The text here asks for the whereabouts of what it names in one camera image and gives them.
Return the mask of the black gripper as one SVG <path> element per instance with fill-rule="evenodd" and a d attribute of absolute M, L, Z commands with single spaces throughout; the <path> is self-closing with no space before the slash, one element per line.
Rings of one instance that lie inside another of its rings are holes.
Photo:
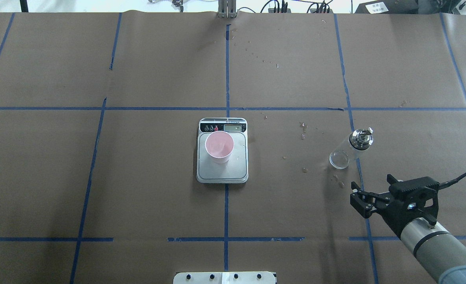
<path fill-rule="evenodd" d="M 434 221 L 434 199 L 422 202 L 400 201 L 394 199 L 389 192 L 365 191 L 355 181 L 351 182 L 350 187 L 350 204 L 361 217 L 368 219 L 372 214 L 378 213 L 397 237 L 417 218 Z"/>

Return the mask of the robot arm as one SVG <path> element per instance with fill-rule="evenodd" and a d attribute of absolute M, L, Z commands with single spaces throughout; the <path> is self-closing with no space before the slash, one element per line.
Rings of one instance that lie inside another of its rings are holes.
<path fill-rule="evenodd" d="M 439 284 L 466 284 L 466 246 L 437 221 L 442 184 L 430 177 L 398 180 L 377 194 L 351 183 L 350 204 L 363 217 L 379 214 L 413 257 Z"/>

